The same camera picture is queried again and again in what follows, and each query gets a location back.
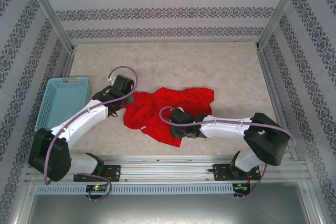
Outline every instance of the cable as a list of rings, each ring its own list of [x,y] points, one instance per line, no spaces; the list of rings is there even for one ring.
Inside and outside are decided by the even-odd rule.
[[[247,187],[251,187],[251,174],[250,173],[247,174],[247,178],[248,178]]]
[[[115,72],[116,70],[120,69],[120,68],[126,68],[126,69],[129,69],[131,70],[134,75],[135,75],[135,82],[134,82],[134,86],[133,86],[133,89],[126,95],[122,96],[122,97],[119,97],[119,98],[116,98],[116,99],[113,99],[111,101],[107,101],[107,102],[102,102],[102,103],[99,103],[99,104],[96,104],[90,108],[88,108],[87,110],[84,110],[82,112],[80,112],[78,115],[74,116],[66,125],[64,125],[63,128],[61,128],[57,134],[54,136],[53,140],[51,140],[50,142],[50,145],[49,145],[49,148],[48,148],[48,151],[47,151],[47,155],[46,155],[46,161],[44,163],[44,184],[45,185],[49,185],[50,182],[51,182],[51,179],[48,181],[48,164],[49,164],[49,158],[50,158],[50,153],[51,153],[51,149],[54,145],[54,143],[56,142],[56,140],[58,139],[58,137],[60,136],[60,134],[62,134],[66,128],[68,128],[76,119],[78,119],[79,117],[81,117],[82,115],[84,115],[85,113],[88,113],[90,110],[96,108],[96,107],[99,107],[99,106],[102,106],[102,105],[105,105],[105,104],[108,104],[108,103],[112,103],[112,102],[117,102],[117,101],[120,101],[120,100],[123,100],[127,97],[129,97],[137,88],[138,86],[138,82],[139,82],[139,78],[138,78],[138,74],[136,73],[136,71],[128,66],[119,66],[119,67],[116,67],[114,68],[108,75],[108,78],[110,78],[110,76],[113,74],[113,72]],[[96,176],[96,175],[92,175],[92,174],[82,174],[82,175],[85,175],[85,176],[90,176],[90,177],[95,177],[95,178],[100,178],[100,179],[103,179],[105,181],[107,181],[108,183],[110,183],[110,190],[108,193],[106,193],[105,195],[108,195],[112,189],[112,184],[111,184],[111,181],[109,181],[108,179],[104,178],[104,177],[100,177],[100,176]]]
[[[230,124],[237,124],[237,125],[250,125],[250,126],[258,126],[258,127],[266,127],[266,128],[270,128],[270,129],[274,129],[274,130],[278,130],[278,131],[284,132],[285,134],[289,135],[289,137],[292,139],[293,144],[292,144],[292,146],[285,153],[289,153],[292,150],[294,150],[294,148],[296,146],[296,143],[297,143],[297,140],[296,140],[296,138],[294,137],[294,135],[292,133],[290,133],[289,131],[286,131],[285,129],[283,129],[281,127],[277,127],[277,126],[273,126],[273,125],[269,125],[269,124],[240,122],[240,121],[232,121],[232,120],[224,120],[224,119],[209,120],[209,121],[203,121],[203,122],[197,122],[197,123],[182,123],[182,124],[172,123],[170,121],[165,120],[162,117],[162,111],[164,111],[165,109],[174,109],[174,108],[171,107],[171,106],[166,106],[166,107],[163,107],[159,111],[159,117],[160,117],[160,119],[163,122],[165,122],[165,123],[167,123],[169,125],[172,125],[172,126],[177,126],[177,127],[184,126],[184,127],[188,127],[188,126],[194,126],[194,125],[200,125],[200,124],[209,124],[209,123],[230,123]],[[252,194],[252,192],[254,192],[258,188],[258,186],[260,185],[260,183],[261,183],[261,181],[262,181],[262,179],[263,179],[263,177],[265,175],[266,169],[267,169],[267,164],[265,164],[265,168],[263,170],[263,173],[261,174],[260,179],[257,182],[256,186],[253,188],[252,191],[250,191],[250,193],[247,196],[244,197],[244,199],[247,198],[247,197],[249,197]]]
[[[101,177],[101,176],[97,176],[97,175],[93,175],[93,174],[88,174],[88,173],[79,173],[79,175],[82,175],[82,176],[88,176],[88,177],[92,177],[92,178],[100,178],[100,179],[105,180],[105,181],[110,185],[110,188],[109,188],[109,190],[106,192],[106,194],[104,194],[103,196],[101,196],[101,197],[98,198],[98,199],[92,199],[92,198],[90,197],[91,192],[89,192],[89,195],[88,195],[89,201],[91,201],[91,200],[94,200],[94,201],[100,201],[100,200],[106,198],[106,197],[110,194],[110,192],[112,191],[112,183],[111,183],[111,181],[110,181],[108,178]]]

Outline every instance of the red cloth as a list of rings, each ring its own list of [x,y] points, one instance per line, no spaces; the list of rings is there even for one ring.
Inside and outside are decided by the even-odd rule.
[[[192,116],[200,113],[211,115],[210,103],[214,101],[214,91],[207,88],[183,91],[160,88],[153,94],[134,92],[133,97],[134,103],[124,106],[127,109],[124,115],[125,126],[131,129],[141,129],[143,133],[161,143],[179,147],[182,139],[171,136],[170,126],[162,122],[159,111],[164,106],[172,106],[181,107],[185,113]],[[164,110],[163,118],[168,120],[170,113],[169,109]]]

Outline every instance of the black mounting bracket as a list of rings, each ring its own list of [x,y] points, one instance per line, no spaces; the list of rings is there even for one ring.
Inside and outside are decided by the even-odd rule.
[[[248,180],[249,175],[251,176],[251,180],[260,179],[259,166],[254,167],[248,173],[241,173],[239,177],[232,174],[230,164],[214,164],[213,169],[209,169],[208,171],[214,173],[215,181]]]
[[[121,170],[120,165],[104,165],[102,167],[102,173],[100,174],[100,176],[107,178],[111,182],[119,182],[120,170]],[[75,174],[74,182],[105,182],[105,180]]]
[[[98,100],[101,102],[108,102],[116,98],[120,98],[129,92],[131,92],[134,86],[134,81],[131,78],[123,76],[122,74],[118,75],[113,85],[105,87],[103,90],[97,92],[93,95],[93,100]],[[109,116],[117,117],[117,111],[122,109],[124,104],[133,103],[133,96],[129,96],[126,99],[105,104],[109,110]]]
[[[99,199],[107,192],[108,186],[106,185],[87,185],[85,188],[85,196],[88,199]]]
[[[233,191],[236,193],[234,194],[235,197],[243,197],[248,195],[251,192],[251,186],[249,183],[242,183],[242,184],[232,184]]]

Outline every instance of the enclosure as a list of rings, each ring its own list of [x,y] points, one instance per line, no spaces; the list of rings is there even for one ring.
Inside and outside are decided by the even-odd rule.
[[[336,222],[336,0],[0,0],[0,20],[0,223]],[[160,143],[122,109],[71,149],[120,165],[109,197],[89,202],[73,175],[44,185],[28,157],[48,80],[87,76],[94,95],[121,65],[137,91],[208,88],[213,116],[262,112],[295,151],[237,200],[208,170],[244,141]]]

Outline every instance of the vertical metal post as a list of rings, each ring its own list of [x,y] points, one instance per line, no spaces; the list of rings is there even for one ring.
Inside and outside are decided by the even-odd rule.
[[[269,68],[268,68],[267,63],[266,63],[266,58],[265,58],[264,52],[262,50],[257,49],[257,55],[258,55],[258,58],[259,58],[262,73],[264,75],[264,79],[265,79],[266,87],[267,87],[267,90],[268,90],[268,93],[269,93],[269,97],[271,99],[271,103],[272,103],[272,107],[273,107],[273,110],[274,110],[275,118],[277,119],[277,122],[281,127],[288,130],[285,115],[283,114],[281,104],[280,104],[280,101],[279,101],[279,98],[278,98],[278,94],[276,92],[275,85],[273,83]],[[295,150],[291,151],[290,155],[291,155],[293,161],[299,160]]]
[[[47,18],[49,19],[50,23],[52,24],[53,28],[55,29],[58,37],[62,41],[67,52],[72,51],[73,44],[71,43],[70,38],[66,30],[64,29],[61,21],[59,20],[50,1],[49,0],[38,0],[38,2],[41,8],[43,9],[44,13],[46,14]]]
[[[275,8],[274,12],[272,13],[271,18],[269,19],[264,31],[262,32],[262,35],[258,41],[258,49],[262,50],[269,37],[273,33],[274,28],[278,24],[280,18],[282,17],[285,9],[287,8],[290,0],[280,0],[277,7]]]
[[[72,67],[72,63],[74,62],[75,54],[76,54],[77,46],[73,48],[72,51],[69,52],[67,62],[65,63],[65,67],[62,73],[62,77],[69,77],[70,71]]]

